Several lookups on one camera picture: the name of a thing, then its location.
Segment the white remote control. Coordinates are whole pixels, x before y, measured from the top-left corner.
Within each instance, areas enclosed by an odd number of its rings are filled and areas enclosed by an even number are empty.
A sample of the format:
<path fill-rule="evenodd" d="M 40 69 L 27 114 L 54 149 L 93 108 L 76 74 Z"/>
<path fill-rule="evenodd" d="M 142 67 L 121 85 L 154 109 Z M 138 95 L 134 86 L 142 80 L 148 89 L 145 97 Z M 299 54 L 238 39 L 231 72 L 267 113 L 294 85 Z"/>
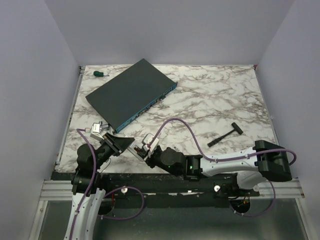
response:
<path fill-rule="evenodd" d="M 141 162 L 144 162 L 148 155 L 146 150 L 143 147 L 139 147 L 135 141 L 130 144 L 127 150 Z"/>

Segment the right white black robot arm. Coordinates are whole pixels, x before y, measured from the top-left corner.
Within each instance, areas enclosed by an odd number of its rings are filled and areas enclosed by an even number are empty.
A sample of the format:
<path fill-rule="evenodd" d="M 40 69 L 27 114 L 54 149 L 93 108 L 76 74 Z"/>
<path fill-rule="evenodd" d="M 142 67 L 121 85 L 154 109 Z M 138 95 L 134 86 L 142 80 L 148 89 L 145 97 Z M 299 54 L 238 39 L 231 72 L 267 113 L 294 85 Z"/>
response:
<path fill-rule="evenodd" d="M 257 140 L 253 147 L 231 154 L 205 157 L 185 155 L 158 143 L 144 144 L 144 161 L 150 168 L 158 167 L 184 180 L 199 181 L 219 174 L 236 172 L 230 191 L 241 196 L 264 181 L 289 182 L 292 180 L 288 150 L 265 140 Z"/>

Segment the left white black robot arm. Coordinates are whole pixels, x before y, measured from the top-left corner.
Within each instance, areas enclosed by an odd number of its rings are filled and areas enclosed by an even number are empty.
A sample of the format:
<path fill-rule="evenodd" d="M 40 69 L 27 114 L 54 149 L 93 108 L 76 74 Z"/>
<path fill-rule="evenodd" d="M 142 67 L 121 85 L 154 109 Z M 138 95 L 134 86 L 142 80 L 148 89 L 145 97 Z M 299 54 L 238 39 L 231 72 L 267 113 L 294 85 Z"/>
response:
<path fill-rule="evenodd" d="M 111 185 L 98 169 L 111 156 L 119 156 L 134 141 L 133 137 L 117 137 L 106 133 L 98 149 L 90 144 L 82 134 L 77 132 L 85 141 L 77 150 L 77 168 L 72 185 L 71 211 L 64 236 L 65 240 L 91 240 L 102 200 L 111 191 Z"/>

